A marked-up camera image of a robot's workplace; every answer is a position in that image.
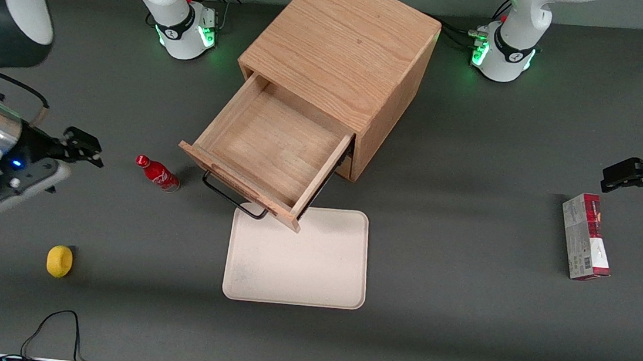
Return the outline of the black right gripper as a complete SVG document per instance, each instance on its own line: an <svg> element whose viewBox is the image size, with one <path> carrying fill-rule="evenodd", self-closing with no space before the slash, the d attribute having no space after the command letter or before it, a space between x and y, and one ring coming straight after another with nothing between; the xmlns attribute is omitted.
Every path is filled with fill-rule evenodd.
<svg viewBox="0 0 643 361"><path fill-rule="evenodd" d="M101 151L99 140L77 127L70 126L65 129L61 143L37 127L23 124L17 141L15 166L26 167L52 158L71 164L87 161L95 167L103 168Z"/></svg>

